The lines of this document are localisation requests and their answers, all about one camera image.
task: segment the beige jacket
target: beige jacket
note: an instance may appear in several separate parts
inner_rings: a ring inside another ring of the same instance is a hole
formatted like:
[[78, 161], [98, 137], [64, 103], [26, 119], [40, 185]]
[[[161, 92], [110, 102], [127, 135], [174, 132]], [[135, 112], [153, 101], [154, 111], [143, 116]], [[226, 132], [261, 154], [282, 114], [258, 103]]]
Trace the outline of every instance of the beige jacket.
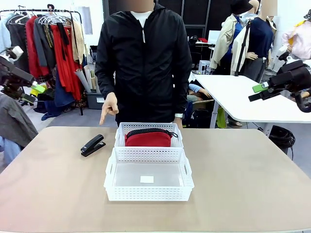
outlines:
[[81, 27], [81, 24], [76, 21], [73, 21], [73, 24], [74, 24], [74, 32], [75, 32], [76, 40], [77, 40], [77, 46], [76, 46], [75, 40], [74, 40], [74, 34], [73, 34], [73, 27], [71, 26], [73, 59], [74, 61], [79, 62], [79, 64], [82, 64], [83, 54], [85, 54], [85, 45], [84, 45], [84, 40], [83, 40], [82, 27]]
[[216, 42], [212, 60], [210, 61], [210, 68], [216, 69], [217, 66], [220, 65], [220, 60], [227, 53], [229, 46], [233, 40], [233, 34], [237, 22], [237, 19], [233, 15], [229, 16], [225, 20], [223, 28], [221, 29], [218, 40]]
[[[245, 59], [246, 59], [246, 54], [247, 54], [248, 45], [249, 45], [249, 32], [250, 32], [250, 30], [248, 31], [248, 35], [247, 35], [247, 39], [246, 39], [246, 45], [245, 45], [245, 48], [243, 51], [239, 72], [241, 71], [242, 66], [243, 66]], [[237, 71], [239, 57], [240, 57], [240, 53], [241, 53], [241, 49], [242, 49], [242, 43], [243, 43], [243, 40], [245, 37], [245, 33], [246, 33], [246, 27], [244, 27], [242, 29], [242, 31], [238, 34], [238, 36], [235, 38], [235, 40], [233, 42], [233, 45], [232, 45], [232, 61], [231, 61], [231, 75], [234, 75], [235, 71]]]

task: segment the empty white basket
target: empty white basket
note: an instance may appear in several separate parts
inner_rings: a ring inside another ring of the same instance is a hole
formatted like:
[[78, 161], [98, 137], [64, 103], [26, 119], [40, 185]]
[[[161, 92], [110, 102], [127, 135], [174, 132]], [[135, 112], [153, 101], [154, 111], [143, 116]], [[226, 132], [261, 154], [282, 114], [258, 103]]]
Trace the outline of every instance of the empty white basket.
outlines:
[[177, 124], [174, 123], [120, 123], [116, 133], [115, 147], [125, 147], [125, 135], [128, 134], [129, 132], [133, 130], [150, 129], [150, 128], [158, 128], [176, 133], [178, 135], [178, 138], [174, 136], [172, 137], [171, 147], [179, 147], [179, 148], [184, 147], [181, 132]]
[[104, 187], [113, 201], [188, 201], [191, 175], [182, 148], [118, 147], [108, 160]]

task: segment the red pencil case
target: red pencil case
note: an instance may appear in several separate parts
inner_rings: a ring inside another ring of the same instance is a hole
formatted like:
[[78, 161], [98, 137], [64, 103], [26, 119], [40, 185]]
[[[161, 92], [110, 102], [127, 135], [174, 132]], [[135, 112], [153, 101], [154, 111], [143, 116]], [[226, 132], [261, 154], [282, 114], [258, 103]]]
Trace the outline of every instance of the red pencil case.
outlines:
[[125, 135], [126, 147], [171, 147], [171, 138], [178, 137], [168, 130], [151, 128], [133, 130]]

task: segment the white sticker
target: white sticker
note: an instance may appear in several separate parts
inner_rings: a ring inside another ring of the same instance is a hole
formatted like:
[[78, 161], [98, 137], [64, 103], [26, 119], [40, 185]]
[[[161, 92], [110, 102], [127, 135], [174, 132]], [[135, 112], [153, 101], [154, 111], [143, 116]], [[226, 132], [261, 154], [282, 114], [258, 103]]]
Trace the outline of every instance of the white sticker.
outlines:
[[96, 98], [96, 100], [97, 100], [97, 103], [104, 103], [105, 102], [105, 100], [103, 98]]
[[140, 182], [141, 183], [154, 183], [154, 177], [153, 176], [140, 176]]

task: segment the robotic arm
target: robotic arm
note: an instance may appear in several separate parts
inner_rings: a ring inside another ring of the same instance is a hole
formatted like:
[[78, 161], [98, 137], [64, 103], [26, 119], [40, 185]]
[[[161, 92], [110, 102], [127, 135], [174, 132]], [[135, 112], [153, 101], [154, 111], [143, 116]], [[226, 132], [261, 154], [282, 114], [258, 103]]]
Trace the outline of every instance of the robotic arm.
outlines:
[[35, 98], [25, 94], [21, 87], [31, 87], [39, 93], [43, 93], [45, 89], [38, 85], [31, 74], [15, 67], [11, 63], [18, 60], [23, 54], [23, 50], [16, 46], [8, 48], [4, 52], [5, 54], [0, 54], [0, 85], [3, 86], [1, 92], [15, 100], [23, 99], [33, 103]]
[[294, 93], [298, 108], [304, 113], [310, 113], [311, 103], [304, 103], [300, 94], [302, 90], [311, 87], [311, 61], [289, 59], [288, 63], [269, 81], [254, 86], [253, 90], [257, 94], [249, 96], [249, 100], [267, 100], [280, 95], [283, 90], [288, 90]]

